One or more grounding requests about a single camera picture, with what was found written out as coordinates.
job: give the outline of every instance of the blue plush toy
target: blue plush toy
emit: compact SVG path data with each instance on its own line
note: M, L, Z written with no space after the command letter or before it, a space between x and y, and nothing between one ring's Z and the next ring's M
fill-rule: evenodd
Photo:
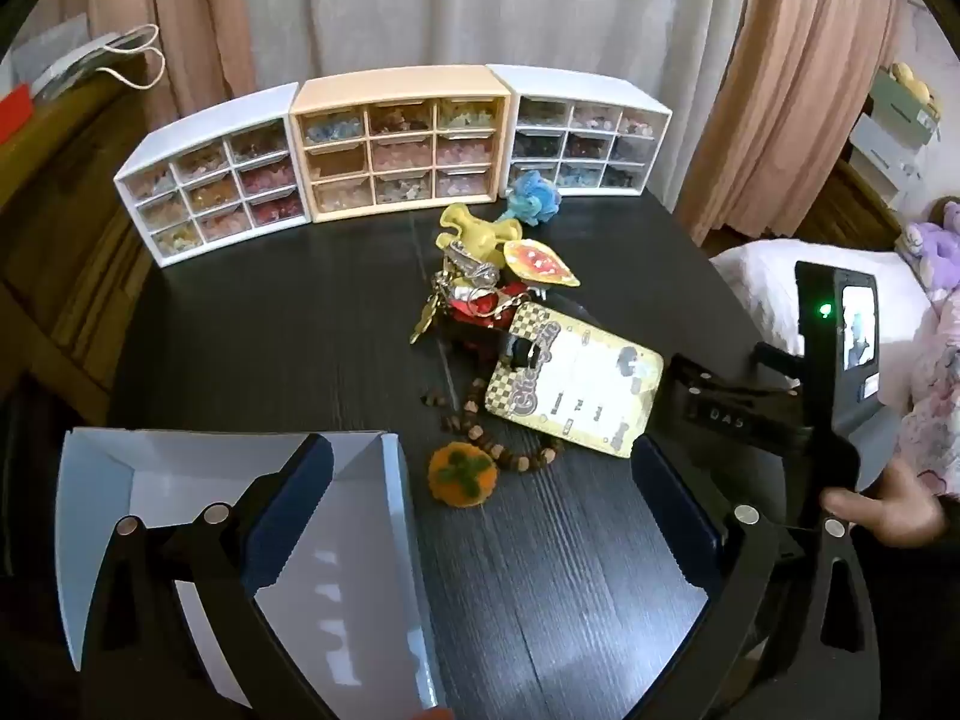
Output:
M560 210L560 193L552 181L547 181L539 170L527 170L514 182L514 190L507 197L507 210L497 221L516 218L536 227L549 221Z

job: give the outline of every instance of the hand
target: hand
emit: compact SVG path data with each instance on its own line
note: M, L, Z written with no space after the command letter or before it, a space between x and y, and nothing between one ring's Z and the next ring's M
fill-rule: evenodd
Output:
M940 503L900 457L883 469L877 498L827 488L820 504L834 517L862 525L888 547L920 547L947 528Z

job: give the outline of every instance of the white sheer curtain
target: white sheer curtain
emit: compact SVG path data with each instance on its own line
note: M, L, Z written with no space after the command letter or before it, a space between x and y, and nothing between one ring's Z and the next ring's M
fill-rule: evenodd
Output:
M248 0L263 86L398 65L505 62L632 81L673 122L649 183L673 209L744 0Z

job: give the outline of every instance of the wooden bead bracelet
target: wooden bead bracelet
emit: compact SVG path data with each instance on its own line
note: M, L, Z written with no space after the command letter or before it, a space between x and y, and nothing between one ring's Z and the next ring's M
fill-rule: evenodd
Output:
M486 389L487 382L484 379L474 379L470 383L463 408L459 413L452 413L443 418L443 429L464 436L474 446L490 455L497 466L503 470L525 473L526 471L539 471L553 463L560 452L563 451L563 442L556 437L539 434L544 445L539 452L530 457L527 454L512 452L488 435L488 432L477 422L480 404L483 403L483 395ZM429 392L422 396L421 402L426 406L444 407L448 405L448 399L443 394L436 394L435 392Z

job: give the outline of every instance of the pink curtain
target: pink curtain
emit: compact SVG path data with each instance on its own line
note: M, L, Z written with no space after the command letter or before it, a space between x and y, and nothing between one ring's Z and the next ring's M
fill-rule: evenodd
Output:
M748 0L680 190L693 239L792 235L827 180L894 38L901 0Z
M160 27L167 70L144 95L151 127L256 90L245 0L40 0L18 38L86 12L91 37ZM148 55L152 74L160 69Z

